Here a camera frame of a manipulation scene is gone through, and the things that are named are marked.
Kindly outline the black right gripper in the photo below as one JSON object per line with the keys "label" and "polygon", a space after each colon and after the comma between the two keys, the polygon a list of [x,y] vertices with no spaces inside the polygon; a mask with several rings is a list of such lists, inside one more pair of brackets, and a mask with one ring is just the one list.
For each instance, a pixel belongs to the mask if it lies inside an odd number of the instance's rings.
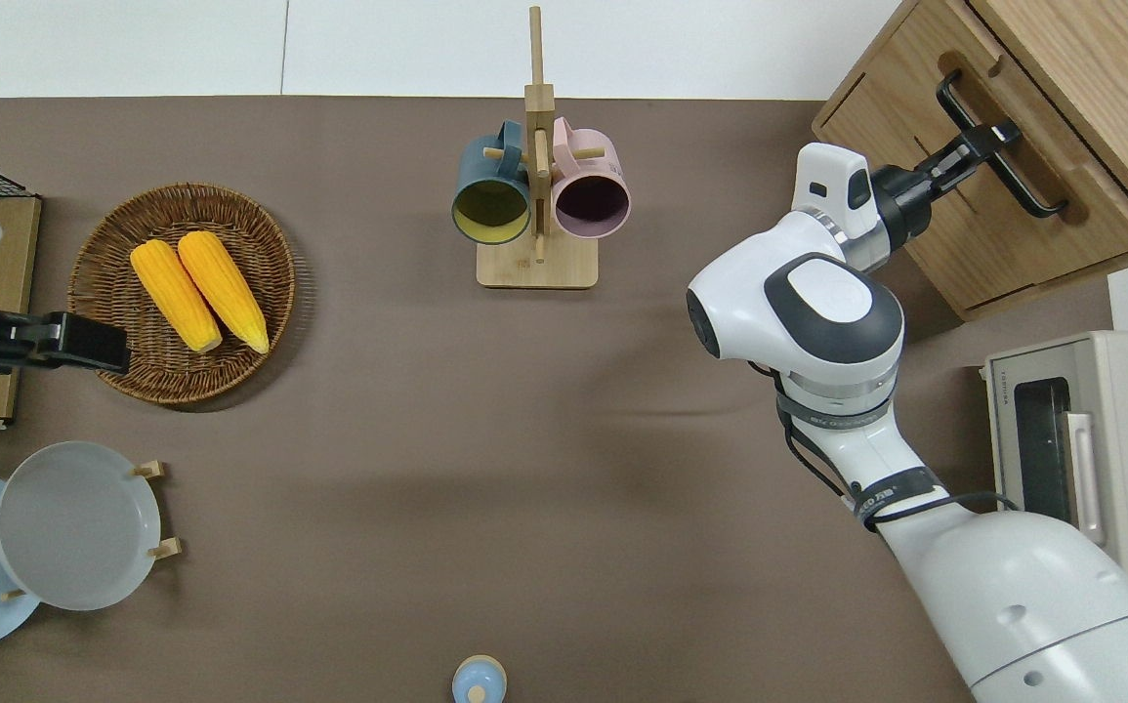
{"label": "black right gripper", "polygon": [[888,164],[871,174],[872,195],[891,246],[904,246],[929,226],[933,203],[973,177],[982,164],[1001,160],[1024,135],[1014,121],[960,129],[945,147],[913,169]]}

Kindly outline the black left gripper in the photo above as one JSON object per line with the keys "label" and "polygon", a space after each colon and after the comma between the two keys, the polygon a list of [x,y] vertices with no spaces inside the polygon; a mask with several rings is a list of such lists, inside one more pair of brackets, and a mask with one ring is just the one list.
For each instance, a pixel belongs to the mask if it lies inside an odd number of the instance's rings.
{"label": "black left gripper", "polygon": [[16,314],[0,309],[0,374],[15,366],[56,368],[50,351],[63,328],[63,360],[69,364],[114,375],[129,374],[132,352],[126,329],[78,314],[50,311]]}

